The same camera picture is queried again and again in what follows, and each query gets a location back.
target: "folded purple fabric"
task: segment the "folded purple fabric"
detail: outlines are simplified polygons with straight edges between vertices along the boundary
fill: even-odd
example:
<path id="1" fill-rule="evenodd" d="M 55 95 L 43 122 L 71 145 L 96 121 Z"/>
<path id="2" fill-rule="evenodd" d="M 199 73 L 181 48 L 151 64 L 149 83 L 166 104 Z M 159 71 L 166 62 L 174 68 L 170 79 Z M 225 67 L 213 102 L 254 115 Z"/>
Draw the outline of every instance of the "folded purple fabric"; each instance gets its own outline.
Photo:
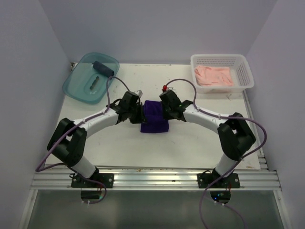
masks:
<path id="1" fill-rule="evenodd" d="M 142 133 L 168 132 L 168 120 L 163 119 L 161 102 L 146 100 L 143 111 L 147 122 L 141 124 Z"/>

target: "teal plastic bin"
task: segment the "teal plastic bin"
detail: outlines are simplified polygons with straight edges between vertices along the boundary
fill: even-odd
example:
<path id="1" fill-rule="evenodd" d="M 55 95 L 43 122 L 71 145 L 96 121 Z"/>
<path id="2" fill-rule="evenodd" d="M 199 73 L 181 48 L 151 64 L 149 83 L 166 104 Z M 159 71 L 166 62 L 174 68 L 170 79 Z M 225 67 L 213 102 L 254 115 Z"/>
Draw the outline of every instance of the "teal plastic bin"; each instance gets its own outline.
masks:
<path id="1" fill-rule="evenodd" d="M 108 77 L 93 68 L 96 61 L 112 69 L 114 76 L 119 71 L 120 64 L 116 59 L 98 52 L 88 53 L 83 56 L 62 86 L 67 96 L 88 104 L 97 104 L 103 98 Z"/>

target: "robotic arm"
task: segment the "robotic arm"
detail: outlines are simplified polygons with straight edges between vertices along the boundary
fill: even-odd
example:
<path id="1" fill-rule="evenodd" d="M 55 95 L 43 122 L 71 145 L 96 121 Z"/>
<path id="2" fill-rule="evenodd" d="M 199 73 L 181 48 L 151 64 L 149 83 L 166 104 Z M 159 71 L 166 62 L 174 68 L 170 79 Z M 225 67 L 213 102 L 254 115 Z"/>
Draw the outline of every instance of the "robotic arm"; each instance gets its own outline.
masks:
<path id="1" fill-rule="evenodd" d="M 127 119 L 133 124 L 145 122 L 143 107 L 140 102 L 141 94 L 142 92 L 136 94 L 127 91 L 118 105 L 112 103 L 109 108 L 105 108 L 101 111 L 103 112 L 107 109 L 107 112 L 104 115 L 100 115 L 101 112 L 98 112 L 84 119 L 71 121 L 68 118 L 64 118 L 59 122 L 48 144 L 48 150 L 65 132 L 75 125 L 88 120 L 71 133 L 70 140 L 67 138 L 63 139 L 53 151 L 53 155 L 73 171 L 77 172 L 77 174 L 72 177 L 72 187 L 98 187 L 97 184 L 84 182 L 81 176 L 107 184 L 108 179 L 104 177 L 106 174 L 100 174 L 98 168 L 89 162 L 83 155 L 86 139 L 106 127 L 116 125 Z M 176 93 L 172 90 L 163 92 L 160 95 L 160 98 L 163 105 L 164 119 L 177 119 L 184 122 L 196 123 L 219 135 L 224 155 L 218 165 L 213 169 L 212 174 L 208 176 L 208 178 L 205 178 L 206 184 L 211 183 L 227 172 L 255 143 L 255 137 L 245 120 L 221 120 L 203 114 L 194 107 L 191 101 L 185 100 L 184 102 L 181 102 Z M 225 116 L 212 111 L 208 112 L 217 116 Z M 235 113 L 232 116 L 242 117 L 239 113 Z M 223 187 L 223 185 L 219 183 L 216 187 Z"/>

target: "pink cloth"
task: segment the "pink cloth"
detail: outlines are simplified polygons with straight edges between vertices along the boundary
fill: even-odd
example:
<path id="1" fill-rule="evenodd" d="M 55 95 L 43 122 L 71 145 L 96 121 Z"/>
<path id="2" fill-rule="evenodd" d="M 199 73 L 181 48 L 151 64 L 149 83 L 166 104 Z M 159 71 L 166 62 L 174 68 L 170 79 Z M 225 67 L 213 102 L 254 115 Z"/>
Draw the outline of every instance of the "pink cloth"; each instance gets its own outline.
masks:
<path id="1" fill-rule="evenodd" d="M 195 75 L 199 85 L 233 86 L 229 67 L 209 67 L 198 65 Z"/>

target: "white plastic basket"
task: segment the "white plastic basket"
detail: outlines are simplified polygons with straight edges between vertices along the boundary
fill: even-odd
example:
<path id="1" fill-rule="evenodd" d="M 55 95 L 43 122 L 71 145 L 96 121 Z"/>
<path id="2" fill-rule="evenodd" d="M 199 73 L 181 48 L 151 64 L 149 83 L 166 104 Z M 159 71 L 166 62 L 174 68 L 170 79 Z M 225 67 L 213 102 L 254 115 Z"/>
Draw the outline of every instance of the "white plastic basket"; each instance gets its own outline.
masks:
<path id="1" fill-rule="evenodd" d="M 198 65 L 213 67 L 230 67 L 233 86 L 200 86 L 195 76 Z M 253 76 L 246 58 L 231 54 L 197 54 L 191 56 L 193 83 L 198 93 L 240 93 L 254 86 Z"/>

